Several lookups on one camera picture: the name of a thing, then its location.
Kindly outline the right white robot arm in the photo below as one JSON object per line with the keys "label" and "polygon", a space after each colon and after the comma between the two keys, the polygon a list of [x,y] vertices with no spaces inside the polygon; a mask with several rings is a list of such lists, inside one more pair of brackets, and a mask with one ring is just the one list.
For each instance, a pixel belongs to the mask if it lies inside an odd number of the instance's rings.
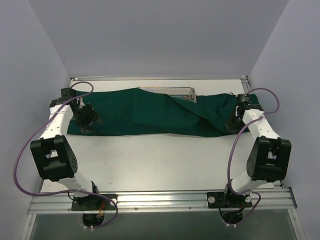
{"label": "right white robot arm", "polygon": [[[282,181],[288,171],[292,143],[280,137],[266,118],[266,112],[249,94],[236,96],[235,109],[226,124],[227,130],[237,134],[227,164],[227,184],[222,193],[223,203],[234,206],[240,196],[249,195],[257,187]],[[245,130],[249,130],[254,143],[246,161],[246,170],[231,178],[231,163],[236,145]]]}

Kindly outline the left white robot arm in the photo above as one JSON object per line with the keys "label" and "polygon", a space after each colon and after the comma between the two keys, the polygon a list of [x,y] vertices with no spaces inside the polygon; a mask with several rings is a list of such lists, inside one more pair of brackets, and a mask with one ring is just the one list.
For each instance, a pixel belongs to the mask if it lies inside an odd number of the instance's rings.
{"label": "left white robot arm", "polygon": [[71,121],[79,127],[81,133],[93,133],[91,128],[102,119],[90,103],[84,103],[75,89],[61,89],[61,96],[49,105],[49,122],[38,140],[30,143],[30,150],[39,176],[43,180],[57,182],[68,190],[74,190],[77,201],[83,198],[83,204],[90,210],[100,206],[101,197],[97,186],[78,171],[78,162],[68,140],[67,132]]}

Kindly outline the green surgical drape cloth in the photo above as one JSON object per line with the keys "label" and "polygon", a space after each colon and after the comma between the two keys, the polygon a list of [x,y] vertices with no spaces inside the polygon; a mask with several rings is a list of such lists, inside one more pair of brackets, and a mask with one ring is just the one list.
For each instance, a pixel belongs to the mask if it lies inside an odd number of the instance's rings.
{"label": "green surgical drape cloth", "polygon": [[215,138],[237,134],[227,127],[237,98],[228,93],[198,95],[196,102],[139,88],[93,92],[83,98],[103,123],[95,122],[84,133],[71,121],[67,133],[76,136],[135,136],[176,134]]}

